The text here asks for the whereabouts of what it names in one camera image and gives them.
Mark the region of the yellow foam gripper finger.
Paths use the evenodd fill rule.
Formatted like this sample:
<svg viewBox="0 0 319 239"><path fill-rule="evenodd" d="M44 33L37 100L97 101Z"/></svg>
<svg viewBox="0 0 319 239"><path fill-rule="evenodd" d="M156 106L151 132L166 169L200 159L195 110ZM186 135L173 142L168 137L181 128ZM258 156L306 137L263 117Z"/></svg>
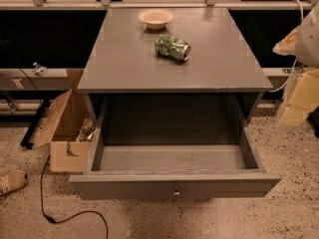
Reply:
<svg viewBox="0 0 319 239"><path fill-rule="evenodd" d="M294 56L296 54L296 40L300 27L294 28L284 39L277 43L272 52L282 56Z"/></svg>
<svg viewBox="0 0 319 239"><path fill-rule="evenodd" d="M293 74L278 110L278 124L280 127L301 126L318 107L319 69L310 68L302 74Z"/></svg>

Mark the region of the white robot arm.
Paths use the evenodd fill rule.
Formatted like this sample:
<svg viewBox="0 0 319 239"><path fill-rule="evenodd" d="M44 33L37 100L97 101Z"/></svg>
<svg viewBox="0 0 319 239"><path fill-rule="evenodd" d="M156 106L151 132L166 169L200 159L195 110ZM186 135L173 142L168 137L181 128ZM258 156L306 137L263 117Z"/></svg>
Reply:
<svg viewBox="0 0 319 239"><path fill-rule="evenodd" d="M304 73L292 73L288 78L277 114L279 127L301 126L319 107L319 4L272 51L293 55L306 67Z"/></svg>

